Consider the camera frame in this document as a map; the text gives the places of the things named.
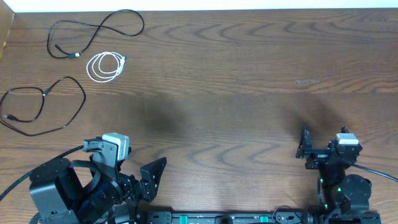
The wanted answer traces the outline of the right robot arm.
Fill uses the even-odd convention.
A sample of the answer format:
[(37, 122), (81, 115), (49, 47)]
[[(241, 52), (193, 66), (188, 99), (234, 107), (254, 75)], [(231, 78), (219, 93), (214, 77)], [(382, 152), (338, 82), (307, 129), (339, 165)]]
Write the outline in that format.
[(326, 149), (315, 149), (310, 132), (303, 129), (296, 157), (305, 159), (305, 168), (319, 171), (319, 205), (309, 206), (302, 223), (380, 223), (381, 216), (370, 211), (372, 183), (357, 174), (346, 174), (353, 167), (362, 146), (345, 127), (329, 141)]

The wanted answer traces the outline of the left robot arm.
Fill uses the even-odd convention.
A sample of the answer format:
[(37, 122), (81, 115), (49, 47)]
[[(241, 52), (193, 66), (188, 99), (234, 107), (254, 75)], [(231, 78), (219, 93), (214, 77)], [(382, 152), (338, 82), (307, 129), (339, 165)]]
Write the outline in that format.
[(151, 202), (167, 164), (165, 157), (140, 168), (141, 180), (121, 173), (131, 153), (129, 137), (108, 133), (86, 139), (87, 161), (54, 158), (33, 170), (30, 195), (38, 209), (31, 223), (147, 223), (139, 208)]

